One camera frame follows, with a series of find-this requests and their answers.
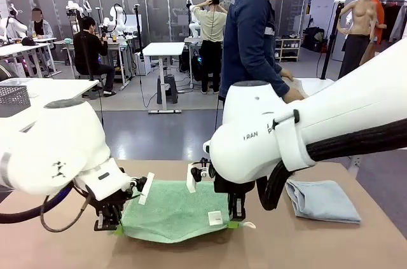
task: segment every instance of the brown table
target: brown table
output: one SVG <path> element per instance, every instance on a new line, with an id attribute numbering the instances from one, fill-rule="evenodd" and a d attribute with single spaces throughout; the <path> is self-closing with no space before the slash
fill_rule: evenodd
<path id="1" fill-rule="evenodd" d="M 155 179 L 167 180 L 185 179 L 187 169 L 187 162 L 180 161 L 120 161 L 119 165 L 133 176 L 151 171 Z M 341 165 L 320 163 L 296 178 L 338 182 L 359 211 L 362 225 L 297 218 L 286 193 L 277 210 L 266 212 L 254 190 L 247 196 L 246 210 L 256 230 L 226 230 L 166 245 L 94 232 L 96 215 L 88 207 L 76 225 L 59 234 L 44 230 L 39 219 L 0 225 L 1 268 L 406 268 L 406 240 Z M 0 204 L 0 212 L 26 210 L 42 201 L 13 192 Z M 82 197 L 72 192 L 46 215 L 48 224 L 65 226 L 82 203 Z"/>

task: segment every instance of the beige shirt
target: beige shirt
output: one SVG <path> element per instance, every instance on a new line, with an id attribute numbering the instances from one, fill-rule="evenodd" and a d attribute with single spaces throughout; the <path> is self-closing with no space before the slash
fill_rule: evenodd
<path id="1" fill-rule="evenodd" d="M 218 11 L 193 9 L 193 14 L 201 23 L 201 38 L 212 42 L 223 41 L 223 27 L 226 24 L 227 14 Z"/>

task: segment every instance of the wire basket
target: wire basket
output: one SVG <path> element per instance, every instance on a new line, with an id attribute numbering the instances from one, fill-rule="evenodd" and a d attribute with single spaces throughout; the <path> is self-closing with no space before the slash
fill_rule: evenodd
<path id="1" fill-rule="evenodd" d="M 9 118 L 30 106 L 26 86 L 0 86 L 0 118 Z"/>

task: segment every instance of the name badge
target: name badge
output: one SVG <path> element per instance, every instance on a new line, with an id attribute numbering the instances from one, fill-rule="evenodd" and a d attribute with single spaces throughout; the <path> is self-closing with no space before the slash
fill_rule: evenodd
<path id="1" fill-rule="evenodd" d="M 266 27 L 265 35 L 274 36 L 274 35 L 275 35 L 275 31 L 273 30 L 272 27 Z"/>

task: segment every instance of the green clip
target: green clip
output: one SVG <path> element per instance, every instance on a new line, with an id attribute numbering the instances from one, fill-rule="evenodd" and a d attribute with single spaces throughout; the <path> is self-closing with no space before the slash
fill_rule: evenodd
<path id="1" fill-rule="evenodd" d="M 229 229 L 238 229 L 239 223 L 237 221 L 229 221 L 228 228 Z"/>
<path id="2" fill-rule="evenodd" d="M 122 236 L 124 234 L 122 225 L 119 225 L 117 227 L 116 231 L 113 232 L 113 234 L 115 234 L 117 236 Z"/>

